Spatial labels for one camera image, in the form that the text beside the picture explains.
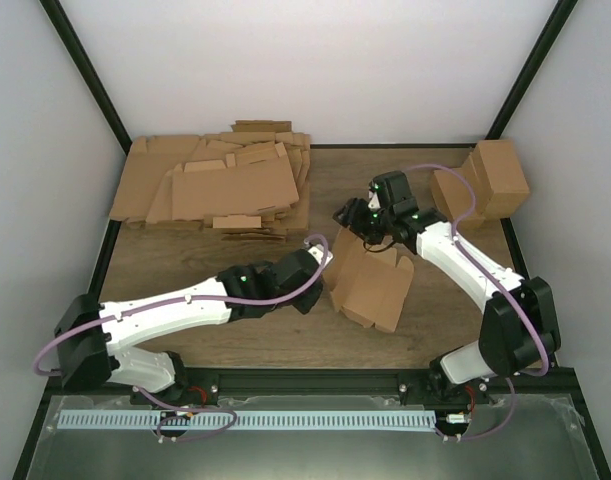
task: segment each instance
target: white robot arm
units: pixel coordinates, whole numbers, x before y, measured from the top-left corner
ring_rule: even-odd
[[[517,310],[500,294],[498,285],[529,318],[547,354],[560,348],[560,334],[551,288],[539,277],[524,279],[483,254],[467,240],[454,238],[452,224],[436,209],[420,210],[403,172],[375,177],[369,200],[350,199],[334,214],[366,244],[379,245],[385,236],[431,262],[461,287],[483,313],[478,341],[431,362],[432,387],[439,396],[478,377],[509,376],[541,358],[536,342]],[[461,249],[479,264],[477,268]],[[487,278],[491,276],[497,285]]]
[[[138,385],[159,398],[175,400],[187,387],[180,356],[135,345],[186,328],[259,318],[286,305],[305,314],[321,294],[320,279],[289,301],[273,299],[289,297],[304,286],[331,262],[330,252],[323,256],[322,246],[307,245],[276,263],[233,266],[191,287],[154,297],[103,305],[89,295],[78,297],[56,336],[89,321],[102,323],[58,345],[63,387],[80,391],[104,382]]]

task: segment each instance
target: black metal frame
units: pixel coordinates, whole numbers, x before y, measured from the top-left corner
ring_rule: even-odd
[[[110,128],[114,132],[121,147],[127,153],[131,145],[131,138],[127,133],[112,101],[103,87],[94,67],[85,53],[73,26],[69,22],[59,0],[40,0],[45,12],[67,48],[72,60],[80,71],[85,83],[96,99]],[[558,34],[572,13],[577,0],[559,0],[545,24],[536,44],[525,62],[518,78],[503,103],[486,138],[500,138],[503,130],[509,123],[514,111],[525,95],[529,85],[538,72],[547,53],[554,44]],[[397,145],[313,145],[312,148],[442,148],[442,147],[470,147],[471,144],[397,144]],[[510,219],[501,221],[505,239],[518,273],[528,277],[527,267],[523,259],[516,233]],[[100,296],[105,281],[112,251],[120,230],[120,222],[110,221],[96,268],[89,287],[89,293]],[[543,379],[526,375],[514,378],[516,391],[519,394],[569,394],[576,410],[583,416],[585,426],[583,432],[591,450],[594,464],[601,479],[611,479],[609,466],[603,454],[600,442],[596,435],[590,413],[585,404],[583,393],[578,384],[573,369],[555,366]],[[449,407],[449,403],[434,402],[428,398],[427,392],[416,388],[422,384],[427,376],[426,369],[409,370],[291,370],[291,369],[188,369],[193,383],[211,386],[216,385],[219,395],[223,396],[255,396],[255,395],[394,395],[400,396],[405,404],[422,404],[426,408],[441,409]],[[409,388],[402,393],[399,385],[405,384]],[[487,393],[505,393],[506,384],[501,380],[492,380],[488,385]],[[104,386],[97,391],[88,392],[90,395],[130,395],[129,388],[121,386]],[[50,399],[53,395],[61,395],[62,390],[57,379],[50,379],[43,397],[39,403],[34,422],[30,429],[27,442],[18,462],[15,480],[26,477],[36,448]]]

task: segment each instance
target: white wall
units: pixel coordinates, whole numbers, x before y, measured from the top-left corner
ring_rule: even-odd
[[[294,120],[317,143],[484,136],[554,0],[63,0],[132,135]]]
[[[89,285],[122,157],[39,2],[0,0],[0,479],[45,384],[32,359]]]
[[[578,3],[506,134],[534,192],[518,238],[611,465],[611,0]]]

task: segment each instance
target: wire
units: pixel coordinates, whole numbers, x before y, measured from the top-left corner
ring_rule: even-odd
[[[469,407],[469,413],[474,418],[474,407],[476,407],[476,397],[474,395],[474,389],[469,385],[465,385],[465,391],[469,395],[469,399],[471,401],[471,406]]]
[[[480,271],[490,282],[492,282],[492,284],[496,287],[496,289],[499,292],[501,292],[501,294],[507,299],[507,302],[516,311],[518,318],[520,318],[521,322],[523,322],[523,325],[527,329],[529,336],[532,337],[532,340],[534,340],[534,344],[536,345],[538,354],[541,357],[541,368],[539,370],[536,370],[536,371],[527,371],[526,370],[524,371],[524,373],[528,375],[533,375],[535,377],[542,377],[543,375],[547,374],[547,371],[549,370],[549,359],[547,357],[547,351],[545,350],[545,346],[543,345],[543,342],[541,341],[540,337],[538,336],[536,329],[532,325],[532,322],[529,320],[529,317],[527,316],[525,311],[521,308],[521,306],[518,304],[518,302],[514,299],[512,294],[509,293],[509,291],[501,284],[501,282],[499,282],[496,278],[494,278],[494,275],[492,275],[483,265],[481,265],[478,262],[478,260],[476,260],[467,251],[467,249],[463,247],[463,245],[460,242],[460,234],[458,233],[458,230],[457,230],[458,224],[461,222],[461,220],[469,217],[474,212],[474,208],[476,208],[476,195],[474,194],[474,190],[472,189],[472,186],[469,184],[467,180],[465,180],[465,178],[463,178],[462,175],[460,175],[455,170],[449,167],[445,167],[444,165],[436,164],[436,163],[425,163],[421,165],[414,165],[411,167],[407,167],[406,169],[404,169],[404,171],[427,169],[427,168],[444,170],[446,172],[449,172],[452,175],[456,176],[456,178],[458,178],[461,181],[461,183],[465,185],[465,187],[467,188],[470,198],[472,199],[472,203],[470,207],[467,209],[467,211],[462,213],[458,218],[456,218],[456,220],[454,220],[454,223],[452,223],[452,238],[454,239],[454,245],[456,246],[458,251],[461,252],[463,256],[467,258],[467,260],[469,260],[472,265],[474,265],[474,267],[476,267],[478,271]]]
[[[507,382],[507,385],[509,386],[509,391],[510,391],[509,412],[507,412],[507,415],[505,416],[505,418],[503,419],[501,423],[499,423],[498,425],[496,425],[493,428],[490,428],[489,430],[485,432],[477,433],[476,435],[470,435],[467,437],[452,437],[449,435],[445,435],[438,428],[434,430],[436,434],[439,437],[441,437],[443,441],[469,442],[471,440],[480,440],[482,438],[489,437],[490,435],[494,435],[496,432],[499,432],[500,430],[505,428],[505,426],[509,423],[512,416],[514,415],[514,411],[516,410],[516,404],[518,403],[518,398],[516,396],[516,390],[514,389],[514,384],[512,383],[512,381],[509,378],[506,378],[505,381]]]
[[[301,293],[305,292],[309,287],[311,287],[314,282],[318,280],[318,278],[322,275],[323,270],[327,265],[327,255],[329,253],[329,244],[327,243],[327,239],[321,235],[320,233],[314,233],[308,236],[305,239],[305,243],[311,243],[312,240],[318,240],[320,244],[323,246],[323,260],[320,265],[314,272],[314,274],[300,287],[298,287],[293,292],[290,292],[282,297],[271,298],[269,300],[252,300],[247,298],[238,298],[238,297],[229,297],[229,296],[220,296],[220,295],[192,295],[190,297],[191,301],[215,301],[215,302],[228,302],[235,303],[237,305],[253,305],[253,306],[269,306],[269,305],[278,305],[279,303],[284,303],[292,300],[293,298],[298,297]],[[158,302],[153,302],[148,305],[142,305],[140,307],[135,307],[129,310],[125,310],[122,312],[122,317],[127,317],[130,315],[135,315],[137,313],[147,312],[149,310],[165,307],[167,305],[174,305],[176,303],[187,302],[187,298],[185,296],[170,298],[167,300],[159,300]],[[92,328],[96,328],[106,322],[110,322],[112,320],[117,320],[116,316],[110,315],[109,317],[99,318],[97,320],[92,320],[91,322],[84,323],[78,327],[74,327],[71,330],[59,335],[52,341],[50,341],[47,345],[45,345],[36,355],[34,361],[32,362],[32,370],[36,375],[40,376],[48,376],[54,377],[59,376],[61,374],[60,370],[43,370],[40,367],[40,363],[51,350],[56,348],[58,345],[63,343],[65,340],[68,340],[79,333],[85,332],[87,330],[91,330]]]
[[[201,387],[197,387],[195,385],[192,385],[191,387],[189,387],[187,389],[188,392],[198,392],[201,395],[201,407],[204,407],[205,404],[207,403],[207,392],[202,389]]]
[[[396,245],[396,241],[392,240],[390,242],[390,244],[387,245],[386,247],[380,248],[378,250],[370,250],[369,248],[367,248],[367,243],[365,243],[365,241],[363,241],[363,248],[365,249],[366,252],[369,252],[369,253],[383,253],[383,252],[389,250],[390,248],[392,248],[394,245]]]
[[[234,410],[227,410],[224,408],[223,409],[205,408],[205,407],[175,407],[174,405],[170,405],[168,403],[160,401],[158,398],[156,398],[154,395],[152,395],[151,393],[149,393],[147,390],[145,390],[142,387],[134,386],[133,390],[143,395],[147,400],[149,400],[154,405],[164,408],[166,410],[172,410],[174,412],[196,413],[196,414],[200,414],[204,412],[224,413],[232,417],[232,419],[226,425],[220,428],[214,429],[214,430],[210,430],[209,432],[206,432],[202,435],[191,436],[191,437],[180,437],[180,438],[176,438],[175,440],[172,440],[173,442],[176,442],[176,443],[187,443],[187,442],[193,442],[196,440],[203,440],[205,438],[214,437],[218,435],[219,433],[223,433],[228,428],[231,428],[232,426],[234,426],[234,424],[238,420],[238,414]],[[156,434],[158,435],[159,442],[162,442],[164,438],[164,435],[161,432],[161,428],[166,423],[169,423],[172,420],[177,419],[178,417],[179,415],[174,415],[171,417],[164,418],[163,420],[159,422],[159,424],[156,426]]]

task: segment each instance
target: wooden table surface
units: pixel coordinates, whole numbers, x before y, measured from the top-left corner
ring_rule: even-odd
[[[317,149],[310,171],[311,232],[333,242],[332,213],[350,197],[365,196],[376,175],[421,163],[460,166],[467,149]],[[432,206],[429,171],[408,175],[421,208]],[[464,235],[503,265],[511,259],[500,222]],[[205,232],[124,227],[114,249],[101,300],[147,297],[198,283],[234,264],[276,261],[301,245],[221,241]],[[261,319],[184,330],[148,341],[172,350],[188,366],[423,368],[438,355],[478,337],[482,314],[440,270],[413,257],[414,281],[395,333],[365,329],[332,309],[324,292],[308,315],[288,307]]]

